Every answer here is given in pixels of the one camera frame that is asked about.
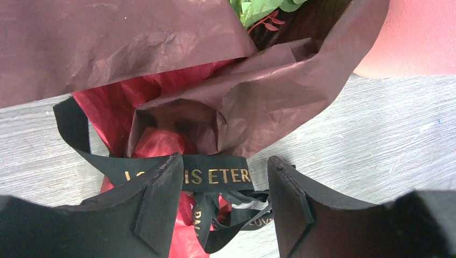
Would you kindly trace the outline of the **pink flower bouquet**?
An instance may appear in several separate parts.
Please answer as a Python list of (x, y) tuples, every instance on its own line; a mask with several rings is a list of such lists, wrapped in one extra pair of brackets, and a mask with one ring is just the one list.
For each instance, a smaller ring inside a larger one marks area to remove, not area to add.
[(263, 25), (269, 31), (278, 31), (278, 25), (286, 22), (278, 18), (280, 11), (291, 13), (298, 10), (307, 0), (230, 0), (230, 5), (243, 27), (250, 33)]

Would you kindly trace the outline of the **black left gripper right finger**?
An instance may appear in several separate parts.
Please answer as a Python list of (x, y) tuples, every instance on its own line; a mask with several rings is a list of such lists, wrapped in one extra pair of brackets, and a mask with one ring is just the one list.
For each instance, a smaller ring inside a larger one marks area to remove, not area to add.
[(412, 191), (372, 204), (277, 156), (267, 171), (281, 257), (455, 257), (454, 191)]

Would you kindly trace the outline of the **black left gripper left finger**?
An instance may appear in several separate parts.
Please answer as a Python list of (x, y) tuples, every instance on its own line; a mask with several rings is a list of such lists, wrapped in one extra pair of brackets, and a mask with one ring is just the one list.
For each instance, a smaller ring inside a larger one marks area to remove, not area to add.
[(182, 173), (174, 154), (80, 205), (1, 196), (1, 257), (167, 257)]

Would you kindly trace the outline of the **maroon and red wrapping paper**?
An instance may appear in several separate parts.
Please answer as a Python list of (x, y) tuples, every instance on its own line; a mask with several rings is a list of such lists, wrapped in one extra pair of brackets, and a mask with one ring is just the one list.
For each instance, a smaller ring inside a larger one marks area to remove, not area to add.
[[(70, 94), (92, 154), (246, 160), (326, 109), (389, 1), (306, 1), (275, 36), (230, 1), (1, 1), (1, 107)], [(180, 192), (167, 257), (209, 257)]]

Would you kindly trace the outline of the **black ribbon gold lettering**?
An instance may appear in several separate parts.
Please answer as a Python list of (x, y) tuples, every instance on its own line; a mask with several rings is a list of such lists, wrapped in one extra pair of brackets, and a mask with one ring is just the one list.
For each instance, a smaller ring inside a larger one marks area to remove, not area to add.
[[(133, 173), (141, 175), (167, 159), (166, 156), (129, 159), (92, 154), (88, 118), (76, 100), (69, 98), (55, 105), (53, 111), (63, 140), (104, 174), (114, 186), (133, 179)], [(254, 190), (244, 157), (189, 154), (182, 157), (182, 190), (194, 193), (195, 232), (198, 242), (207, 254), (221, 250), (239, 231), (258, 230), (273, 221), (271, 205), (262, 210), (235, 207), (228, 214), (228, 223), (221, 223), (217, 219), (221, 210), (220, 198), (235, 205), (270, 202), (268, 190)]]

